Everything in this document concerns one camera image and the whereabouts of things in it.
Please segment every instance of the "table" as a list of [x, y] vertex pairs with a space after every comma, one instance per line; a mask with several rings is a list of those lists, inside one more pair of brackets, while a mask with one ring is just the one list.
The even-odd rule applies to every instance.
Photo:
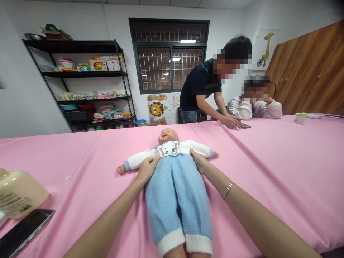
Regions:
[[[194, 140], [220, 153], [210, 162], [287, 223], [318, 252], [344, 245], [344, 120], [247, 121], [232, 130], [219, 122], [170, 125], [181, 141]], [[0, 139], [0, 164], [31, 173], [51, 193], [56, 209], [48, 226], [19, 257], [62, 257], [134, 180], [118, 165], [157, 145], [166, 126]], [[256, 257], [259, 250], [222, 197], [205, 179], [214, 233], [214, 257]], [[0, 230], [4, 235], [16, 222]], [[135, 201], [109, 257], [158, 257], [143, 192]]]

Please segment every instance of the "blue pants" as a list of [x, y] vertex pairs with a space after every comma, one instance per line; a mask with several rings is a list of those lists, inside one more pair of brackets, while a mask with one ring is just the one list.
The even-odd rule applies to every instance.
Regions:
[[190, 155], [181, 153], [159, 160], [146, 185], [146, 203], [153, 241], [161, 257], [185, 241], [190, 253], [212, 254], [209, 199]]
[[184, 124], [195, 123], [197, 121], [197, 111], [180, 109]]

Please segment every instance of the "black shelving unit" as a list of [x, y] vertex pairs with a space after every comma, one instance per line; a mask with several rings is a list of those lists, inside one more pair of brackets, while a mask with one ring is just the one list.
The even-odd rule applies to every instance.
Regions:
[[[94, 71], [94, 72], [42, 72], [40, 69], [35, 57], [33, 56], [30, 47], [36, 48], [38, 50], [47, 52], [49, 54], [49, 57], [51, 58], [54, 65], [56, 65], [56, 61], [52, 54], [61, 54], [61, 53], [114, 53], [117, 55], [118, 60], [119, 54], [122, 54], [124, 59], [124, 53], [123, 49], [118, 45], [116, 40], [113, 41], [39, 41], [39, 40], [23, 40], [30, 56], [32, 57], [33, 61], [35, 62], [37, 69], [39, 70], [40, 74], [42, 75], [43, 80], [45, 81], [50, 93], [54, 97], [57, 105], [59, 106], [62, 114], [64, 115], [65, 119], [67, 120], [70, 128], [73, 126], [90, 126], [90, 125], [111, 125], [111, 124], [118, 124], [118, 123], [125, 123], [125, 122], [131, 122], [133, 126], [136, 126], [136, 115], [135, 115], [135, 107], [134, 102], [132, 98], [132, 91], [130, 89], [129, 84], [129, 78], [128, 75], [123, 72], [121, 62], [119, 62], [120, 71]], [[125, 97], [118, 97], [115, 99], [91, 99], [91, 100], [70, 100], [70, 101], [58, 101], [56, 99], [55, 94], [53, 93], [52, 89], [50, 88], [50, 85], [46, 79], [46, 77], [54, 77], [54, 78], [60, 78], [62, 81], [62, 84], [67, 92], [69, 92], [69, 89], [67, 87], [67, 84], [65, 82], [65, 78], [94, 78], [94, 77], [122, 77], [123, 86], [125, 89]], [[128, 82], [128, 88], [129, 93], [127, 92], [126, 86], [125, 86], [125, 79], [126, 77]], [[64, 112], [64, 109], [61, 107], [63, 104], [90, 104], [90, 103], [98, 103], [98, 102], [106, 102], [106, 101], [127, 101], [129, 111], [132, 114], [131, 118], [123, 118], [123, 119], [112, 119], [112, 120], [104, 120], [102, 122], [93, 123], [92, 121], [87, 122], [73, 122], [70, 121], [67, 117], [67, 115]]]

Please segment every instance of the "wooden cabinet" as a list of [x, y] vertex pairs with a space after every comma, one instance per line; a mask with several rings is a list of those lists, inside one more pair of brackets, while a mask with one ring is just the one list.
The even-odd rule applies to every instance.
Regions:
[[267, 75], [284, 114], [341, 114], [344, 108], [344, 21], [279, 44]]

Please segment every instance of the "white sweater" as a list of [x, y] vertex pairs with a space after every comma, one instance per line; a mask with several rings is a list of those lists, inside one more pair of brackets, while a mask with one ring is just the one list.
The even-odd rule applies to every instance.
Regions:
[[242, 101], [240, 97], [235, 97], [227, 105], [227, 112], [243, 120], [259, 117], [281, 118], [282, 105], [273, 100], [270, 104], [265, 101], [254, 103], [254, 114], [252, 114], [252, 105], [249, 101]]
[[124, 163], [125, 170], [129, 171], [139, 168], [146, 158], [155, 157], [158, 154], [160, 154], [160, 158], [166, 156], [176, 156], [180, 153], [190, 155], [191, 148], [193, 148], [197, 153], [202, 154], [206, 158], [211, 158], [214, 154], [214, 151], [208, 146], [194, 142], [192, 140], [187, 140], [185, 142], [168, 141], [160, 146], [157, 146], [155, 149], [149, 149], [130, 156]]

